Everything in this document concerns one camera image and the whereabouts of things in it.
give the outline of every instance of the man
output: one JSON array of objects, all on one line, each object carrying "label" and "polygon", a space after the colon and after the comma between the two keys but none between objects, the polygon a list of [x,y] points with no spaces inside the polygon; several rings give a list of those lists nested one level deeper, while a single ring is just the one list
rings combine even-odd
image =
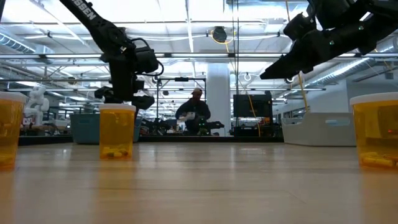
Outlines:
[{"label": "man", "polygon": [[195,119],[185,122],[185,125],[191,134],[197,134],[199,132],[200,118],[208,120],[211,115],[207,104],[200,100],[201,95],[202,90],[195,88],[192,92],[192,98],[181,105],[175,113],[175,117],[179,119],[180,116],[186,116],[188,112],[195,112]]}]

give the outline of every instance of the robotic arm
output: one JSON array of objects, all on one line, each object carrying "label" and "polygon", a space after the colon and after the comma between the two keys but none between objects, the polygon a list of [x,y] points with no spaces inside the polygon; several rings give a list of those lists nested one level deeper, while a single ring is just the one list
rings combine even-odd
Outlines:
[{"label": "robotic arm", "polygon": [[[92,8],[92,3],[85,0],[60,0],[88,29],[93,40],[103,51],[101,60],[109,63],[112,88],[102,87],[95,97],[105,96],[105,103],[131,101],[139,109],[148,109],[153,103],[151,96],[134,96],[144,88],[144,81],[137,80],[137,75],[158,76],[164,71],[163,65],[156,59],[154,50],[141,38],[130,39],[125,28],[116,27],[112,22],[103,19]],[[135,41],[145,43],[137,47]],[[162,67],[158,74],[149,74]]]},{"label": "robotic arm", "polygon": [[[261,74],[261,79],[292,78],[314,66],[358,49],[366,55],[378,41],[398,29],[398,0],[308,0],[308,17],[294,17],[284,34],[291,51]],[[367,12],[372,16],[361,19]],[[323,30],[317,30],[315,18]]]}]

